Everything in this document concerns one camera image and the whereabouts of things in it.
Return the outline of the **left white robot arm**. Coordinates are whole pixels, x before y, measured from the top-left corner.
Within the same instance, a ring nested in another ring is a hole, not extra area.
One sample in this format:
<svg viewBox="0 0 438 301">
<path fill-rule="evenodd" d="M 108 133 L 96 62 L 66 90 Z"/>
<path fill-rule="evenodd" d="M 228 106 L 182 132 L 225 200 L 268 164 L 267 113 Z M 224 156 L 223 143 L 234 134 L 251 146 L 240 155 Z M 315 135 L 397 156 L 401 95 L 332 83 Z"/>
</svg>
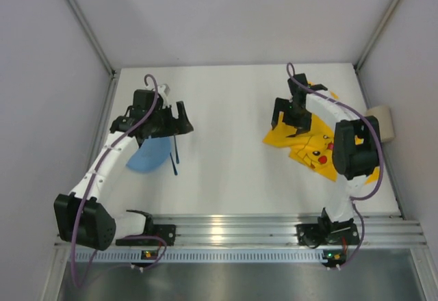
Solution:
<svg viewBox="0 0 438 301">
<path fill-rule="evenodd" d="M 158 236 L 171 245 L 163 224 L 155 224 L 153 216 L 121 203 L 121 198 L 134 192 L 132 182 L 118 186 L 127 170 L 148 174 L 167 161 L 174 173 L 180 162 L 177 136 L 194 130 L 183 101 L 172 113 L 168 101 L 169 87 L 137 89 L 133 103 L 109 128 L 101 152 L 82 180 L 68 193 L 59 194 L 54 212 L 61 240 L 95 250 L 106 250 L 112 243 L 129 245 L 129 237 L 143 241 Z"/>
</svg>

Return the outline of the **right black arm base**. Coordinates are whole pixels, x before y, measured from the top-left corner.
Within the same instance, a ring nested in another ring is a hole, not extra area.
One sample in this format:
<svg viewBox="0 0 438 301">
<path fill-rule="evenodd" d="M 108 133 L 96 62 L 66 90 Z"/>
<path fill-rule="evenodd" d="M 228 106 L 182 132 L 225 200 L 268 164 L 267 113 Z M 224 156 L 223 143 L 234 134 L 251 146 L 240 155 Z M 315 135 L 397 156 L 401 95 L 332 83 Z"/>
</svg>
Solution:
<svg viewBox="0 0 438 301">
<path fill-rule="evenodd" d="M 316 223 L 296 226 L 298 244 L 309 248 L 319 246 L 350 246 L 361 241 L 361 234 L 351 218 L 344 222 L 332 222 L 319 217 Z"/>
</svg>

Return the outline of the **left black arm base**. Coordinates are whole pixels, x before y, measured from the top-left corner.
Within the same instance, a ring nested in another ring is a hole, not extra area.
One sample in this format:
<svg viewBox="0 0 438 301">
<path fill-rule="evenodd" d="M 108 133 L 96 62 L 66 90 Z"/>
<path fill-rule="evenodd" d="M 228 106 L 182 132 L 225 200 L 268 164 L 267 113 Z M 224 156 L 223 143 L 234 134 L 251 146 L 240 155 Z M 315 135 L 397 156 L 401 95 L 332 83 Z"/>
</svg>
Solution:
<svg viewBox="0 0 438 301">
<path fill-rule="evenodd" d="M 132 235 L 117 239 L 117 246 L 173 246 L 177 227 L 174 224 L 154 224 L 151 229 L 141 235 Z"/>
</svg>

